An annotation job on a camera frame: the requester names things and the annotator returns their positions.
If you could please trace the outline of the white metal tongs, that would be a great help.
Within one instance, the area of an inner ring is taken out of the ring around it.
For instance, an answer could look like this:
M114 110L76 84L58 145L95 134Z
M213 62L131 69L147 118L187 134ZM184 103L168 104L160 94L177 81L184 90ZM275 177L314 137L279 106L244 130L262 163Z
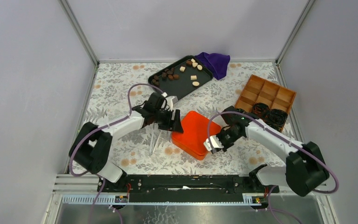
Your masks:
M158 141L161 136L161 130L158 128L158 124L154 124L151 133L151 142L149 146L149 156L152 156L155 149L158 147Z

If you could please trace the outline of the orange box lid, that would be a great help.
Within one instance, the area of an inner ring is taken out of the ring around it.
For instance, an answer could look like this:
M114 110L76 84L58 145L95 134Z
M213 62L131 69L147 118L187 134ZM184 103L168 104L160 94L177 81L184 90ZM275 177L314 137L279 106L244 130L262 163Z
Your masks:
M174 132L172 135L196 136L202 138L205 142L207 139L207 125L209 119L196 111L190 111L181 121L184 133Z

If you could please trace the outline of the orange chocolate box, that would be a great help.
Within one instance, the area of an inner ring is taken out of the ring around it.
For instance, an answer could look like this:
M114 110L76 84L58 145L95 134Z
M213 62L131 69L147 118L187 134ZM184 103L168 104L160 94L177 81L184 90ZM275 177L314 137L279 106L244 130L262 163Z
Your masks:
M208 154L208 151L204 146L204 141L200 137L184 136L180 134L172 135L171 139L174 145L197 160L203 160Z

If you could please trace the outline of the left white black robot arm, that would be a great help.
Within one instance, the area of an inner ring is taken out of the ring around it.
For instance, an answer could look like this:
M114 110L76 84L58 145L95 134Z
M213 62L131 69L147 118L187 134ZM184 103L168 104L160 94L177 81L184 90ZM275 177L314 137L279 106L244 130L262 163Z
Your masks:
M149 125L157 125L159 130L183 133L180 110L173 109L177 101L176 96L152 93L143 104L131 107L129 115L104 126L85 123L69 151L70 162L75 161L87 172L107 180L113 191L122 191L126 186L125 172L108 161L111 144Z

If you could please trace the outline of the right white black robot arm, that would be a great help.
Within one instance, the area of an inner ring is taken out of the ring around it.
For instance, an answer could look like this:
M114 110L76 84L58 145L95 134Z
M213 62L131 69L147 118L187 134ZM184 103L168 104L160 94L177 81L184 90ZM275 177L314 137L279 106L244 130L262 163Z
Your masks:
M219 113L228 125L218 134L211 135L204 143L208 151L227 151L240 138L260 143L285 162L284 166L260 165L249 173L249 186L261 192L267 186L289 187L298 196L310 192L327 194L318 187L332 174L325 165L318 145L312 141L302 143L273 129L261 118L242 109L230 106Z

